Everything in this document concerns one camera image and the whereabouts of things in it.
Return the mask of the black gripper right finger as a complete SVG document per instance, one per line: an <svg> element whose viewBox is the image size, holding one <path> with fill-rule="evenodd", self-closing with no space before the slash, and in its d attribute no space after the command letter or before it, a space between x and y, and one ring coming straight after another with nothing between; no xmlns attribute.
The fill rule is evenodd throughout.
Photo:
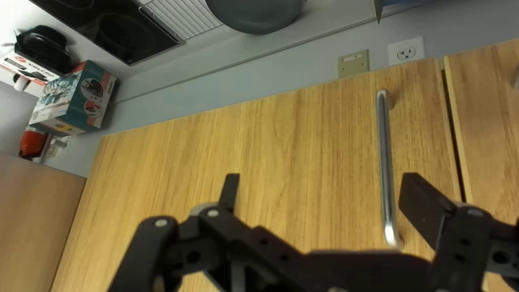
<svg viewBox="0 0 519 292"><path fill-rule="evenodd" d="M450 250L451 242L445 229L458 213L458 206L425 177L417 172L403 176L399 210L435 252Z"/></svg>

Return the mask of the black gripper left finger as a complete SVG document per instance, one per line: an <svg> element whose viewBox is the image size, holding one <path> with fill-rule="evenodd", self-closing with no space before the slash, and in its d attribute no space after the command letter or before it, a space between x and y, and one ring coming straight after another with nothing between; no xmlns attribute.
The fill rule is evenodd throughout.
<svg viewBox="0 0 519 292"><path fill-rule="evenodd" d="M228 174L224 179L224 185L223 185L218 205L229 213L232 213L236 210L236 201L237 201L237 195L239 195L239 184L240 184L239 174Z"/></svg>

